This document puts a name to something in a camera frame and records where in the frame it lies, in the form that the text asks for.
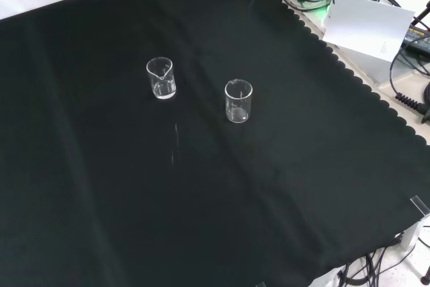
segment black cloth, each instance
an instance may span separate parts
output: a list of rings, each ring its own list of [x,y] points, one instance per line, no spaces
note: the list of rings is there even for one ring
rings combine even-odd
[[[0,22],[0,286],[305,287],[419,220],[425,141],[303,26],[280,0],[66,0]],[[254,88],[244,124],[234,78]]]

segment white card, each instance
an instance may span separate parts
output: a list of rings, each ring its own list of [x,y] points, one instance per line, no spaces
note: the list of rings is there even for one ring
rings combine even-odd
[[[414,12],[370,0],[335,0],[324,22],[325,42],[391,62]]]

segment floor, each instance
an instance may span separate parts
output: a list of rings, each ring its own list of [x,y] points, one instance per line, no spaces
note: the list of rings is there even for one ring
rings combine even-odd
[[[425,228],[421,234],[421,239],[430,245],[430,228]],[[376,254],[376,259],[379,259],[381,250]],[[391,247],[387,249],[382,262],[382,270],[391,267],[398,263],[406,253],[400,248],[400,246]],[[354,274],[359,271],[366,261],[364,258],[357,260],[350,268],[349,272]],[[414,251],[409,257],[405,259],[400,265],[388,270],[380,276],[380,287],[423,287],[420,282],[421,277],[426,273],[430,266],[430,249],[424,246],[421,242],[418,242],[415,246]],[[364,277],[364,273],[358,274],[356,278]],[[339,280],[334,279],[330,282],[327,287],[338,287]]]
[[[415,11],[417,14],[424,10],[426,4],[430,0],[397,0],[404,8]],[[424,22],[430,24],[430,15],[424,19]],[[427,219],[426,225],[430,225],[430,218]],[[421,234],[422,240],[430,245],[430,228],[424,228]],[[381,250],[376,254],[376,259],[379,258]],[[385,253],[382,262],[382,270],[398,263],[406,253],[398,247],[391,247]],[[351,267],[350,272],[355,273],[365,265],[364,259],[358,259]],[[380,276],[380,287],[420,287],[423,286],[420,282],[421,277],[426,273],[430,266],[430,249],[418,242],[411,255],[400,265],[383,273]],[[327,287],[338,287],[338,279],[330,282]]]

